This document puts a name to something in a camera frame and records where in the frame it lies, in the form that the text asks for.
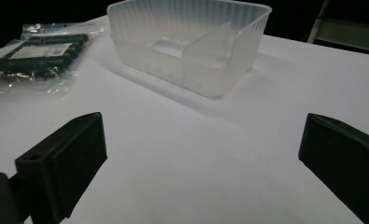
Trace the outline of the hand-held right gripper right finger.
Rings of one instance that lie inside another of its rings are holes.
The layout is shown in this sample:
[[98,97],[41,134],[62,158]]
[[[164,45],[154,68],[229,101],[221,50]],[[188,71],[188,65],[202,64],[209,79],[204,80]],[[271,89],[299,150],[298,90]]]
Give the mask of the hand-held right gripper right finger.
[[369,135],[308,114],[299,160],[364,224],[369,224]]

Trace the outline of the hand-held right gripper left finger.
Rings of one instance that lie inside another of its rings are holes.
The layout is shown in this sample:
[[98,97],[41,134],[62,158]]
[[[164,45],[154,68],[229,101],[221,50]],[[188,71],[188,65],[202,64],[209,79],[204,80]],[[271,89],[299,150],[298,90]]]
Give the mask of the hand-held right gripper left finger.
[[69,218],[106,159],[99,112],[68,121],[19,156],[17,177],[28,189],[33,223],[59,224]]

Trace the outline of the clear bag of dark packets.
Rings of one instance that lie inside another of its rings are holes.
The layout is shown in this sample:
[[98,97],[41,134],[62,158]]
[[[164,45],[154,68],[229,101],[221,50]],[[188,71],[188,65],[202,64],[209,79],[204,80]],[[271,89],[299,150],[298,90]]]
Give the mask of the clear bag of dark packets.
[[21,38],[0,51],[0,94],[12,88],[65,92],[105,31],[104,20],[23,25]]

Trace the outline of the translucent plastic storage box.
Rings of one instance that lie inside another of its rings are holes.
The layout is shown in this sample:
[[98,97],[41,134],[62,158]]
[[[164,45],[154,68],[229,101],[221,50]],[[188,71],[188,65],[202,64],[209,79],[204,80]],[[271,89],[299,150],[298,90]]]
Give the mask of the translucent plastic storage box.
[[252,67],[271,12],[235,0],[124,0],[106,9],[122,63],[207,98]]

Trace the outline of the metal stand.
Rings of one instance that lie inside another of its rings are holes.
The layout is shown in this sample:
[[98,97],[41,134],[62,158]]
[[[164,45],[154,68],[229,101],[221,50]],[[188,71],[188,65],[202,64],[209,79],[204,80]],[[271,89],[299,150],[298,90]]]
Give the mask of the metal stand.
[[369,53],[369,0],[323,0],[307,43]]

